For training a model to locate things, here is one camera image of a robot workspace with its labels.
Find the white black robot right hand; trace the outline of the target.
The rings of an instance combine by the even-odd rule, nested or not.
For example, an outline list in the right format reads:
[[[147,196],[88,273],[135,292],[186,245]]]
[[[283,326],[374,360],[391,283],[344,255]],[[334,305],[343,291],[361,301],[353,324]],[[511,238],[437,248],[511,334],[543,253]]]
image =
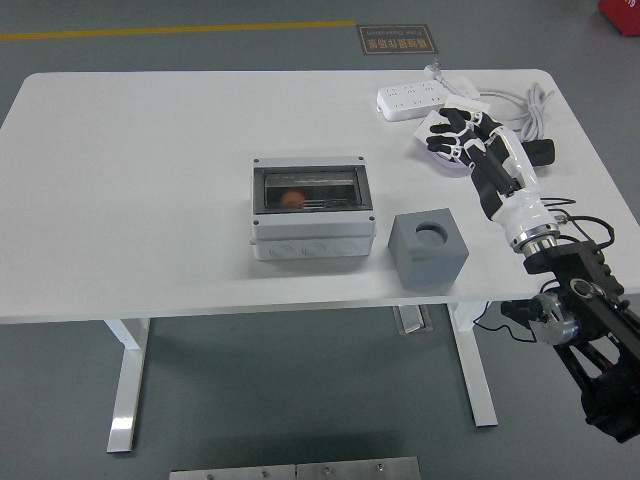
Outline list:
[[[558,224],[515,132],[481,111],[443,107],[439,114],[445,121],[429,128],[427,149],[470,170],[483,212],[513,251],[530,256],[557,246]]]

